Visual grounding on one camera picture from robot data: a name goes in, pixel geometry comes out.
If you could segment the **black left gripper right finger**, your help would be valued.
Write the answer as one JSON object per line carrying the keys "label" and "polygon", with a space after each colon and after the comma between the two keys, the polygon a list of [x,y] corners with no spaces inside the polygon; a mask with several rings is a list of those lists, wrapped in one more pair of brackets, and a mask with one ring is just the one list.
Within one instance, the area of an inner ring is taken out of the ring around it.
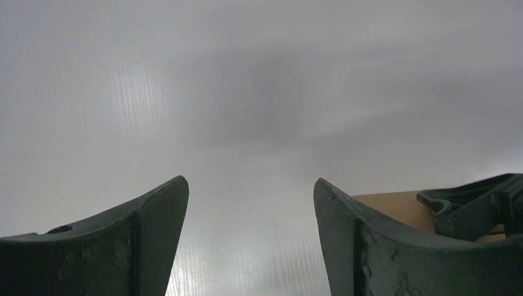
{"label": "black left gripper right finger", "polygon": [[522,236],[481,243],[404,224],[328,181],[313,193],[332,295],[521,295]]}

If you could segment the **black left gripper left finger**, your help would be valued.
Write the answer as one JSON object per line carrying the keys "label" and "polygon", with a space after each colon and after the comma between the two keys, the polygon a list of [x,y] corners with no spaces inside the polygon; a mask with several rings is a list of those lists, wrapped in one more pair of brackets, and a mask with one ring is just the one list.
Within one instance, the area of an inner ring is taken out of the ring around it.
{"label": "black left gripper left finger", "polygon": [[2,295],[165,295],[189,200],[177,176],[89,218],[1,239]]}

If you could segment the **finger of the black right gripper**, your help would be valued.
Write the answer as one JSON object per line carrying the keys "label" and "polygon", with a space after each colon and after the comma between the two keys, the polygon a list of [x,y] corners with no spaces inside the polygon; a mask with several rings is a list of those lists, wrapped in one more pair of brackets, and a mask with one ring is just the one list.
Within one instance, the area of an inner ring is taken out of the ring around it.
{"label": "finger of the black right gripper", "polygon": [[506,236],[522,234],[521,173],[424,190],[416,198],[432,213],[438,235],[473,242],[498,225]]}

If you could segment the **brown cardboard box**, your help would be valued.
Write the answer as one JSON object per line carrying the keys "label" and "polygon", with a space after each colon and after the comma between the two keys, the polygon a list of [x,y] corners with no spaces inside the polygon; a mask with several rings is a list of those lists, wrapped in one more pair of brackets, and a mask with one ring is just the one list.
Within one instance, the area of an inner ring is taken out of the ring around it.
{"label": "brown cardboard box", "polygon": [[418,246],[470,244],[435,233],[429,211],[416,200],[415,191],[354,195],[362,203],[365,225],[388,237]]}

